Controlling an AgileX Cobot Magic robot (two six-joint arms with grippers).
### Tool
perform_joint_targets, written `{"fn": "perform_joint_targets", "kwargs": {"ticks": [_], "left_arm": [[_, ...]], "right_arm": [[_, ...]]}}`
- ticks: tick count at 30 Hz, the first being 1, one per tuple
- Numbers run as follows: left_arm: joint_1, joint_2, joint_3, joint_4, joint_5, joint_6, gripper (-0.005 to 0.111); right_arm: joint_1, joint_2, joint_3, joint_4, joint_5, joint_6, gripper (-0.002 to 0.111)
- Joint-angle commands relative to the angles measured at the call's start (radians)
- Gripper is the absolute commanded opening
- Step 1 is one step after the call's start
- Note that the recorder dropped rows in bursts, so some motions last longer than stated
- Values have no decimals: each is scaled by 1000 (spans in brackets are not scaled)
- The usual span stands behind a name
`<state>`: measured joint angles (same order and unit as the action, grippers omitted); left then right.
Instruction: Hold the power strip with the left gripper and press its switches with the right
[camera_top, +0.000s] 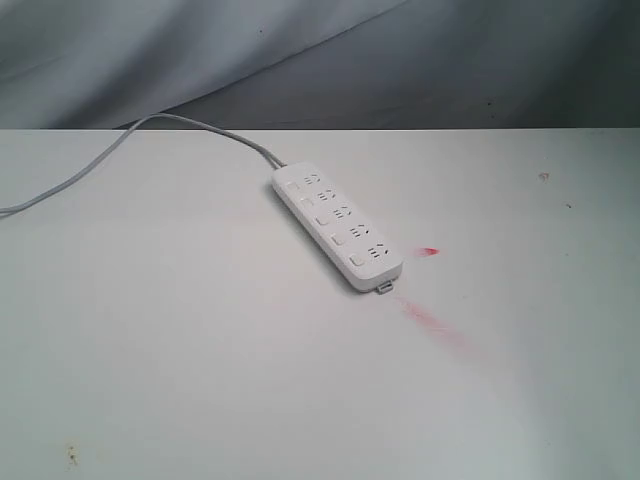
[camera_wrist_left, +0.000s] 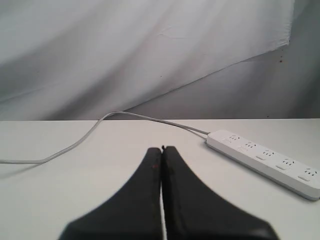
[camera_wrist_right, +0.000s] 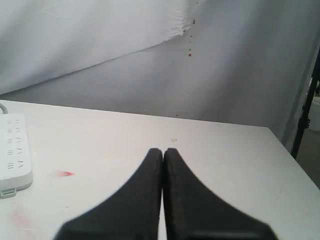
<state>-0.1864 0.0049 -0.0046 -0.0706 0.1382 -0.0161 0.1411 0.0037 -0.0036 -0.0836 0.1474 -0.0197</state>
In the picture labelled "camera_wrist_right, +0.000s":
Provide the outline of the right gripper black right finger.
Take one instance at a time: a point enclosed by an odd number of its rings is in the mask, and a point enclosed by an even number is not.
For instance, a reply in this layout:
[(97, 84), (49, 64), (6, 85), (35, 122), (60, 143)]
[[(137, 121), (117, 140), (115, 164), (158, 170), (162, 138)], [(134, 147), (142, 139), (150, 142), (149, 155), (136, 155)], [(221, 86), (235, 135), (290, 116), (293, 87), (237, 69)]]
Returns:
[(275, 240), (272, 228), (210, 191), (175, 148), (163, 159), (163, 203), (169, 240)]

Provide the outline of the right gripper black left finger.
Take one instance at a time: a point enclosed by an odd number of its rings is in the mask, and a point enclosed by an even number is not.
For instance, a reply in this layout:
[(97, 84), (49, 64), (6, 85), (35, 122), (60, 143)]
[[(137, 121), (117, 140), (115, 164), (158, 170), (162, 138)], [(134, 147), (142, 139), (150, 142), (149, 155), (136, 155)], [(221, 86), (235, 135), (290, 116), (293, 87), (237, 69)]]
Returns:
[(151, 148), (130, 179), (104, 202), (64, 223), (59, 240), (156, 240), (163, 154)]

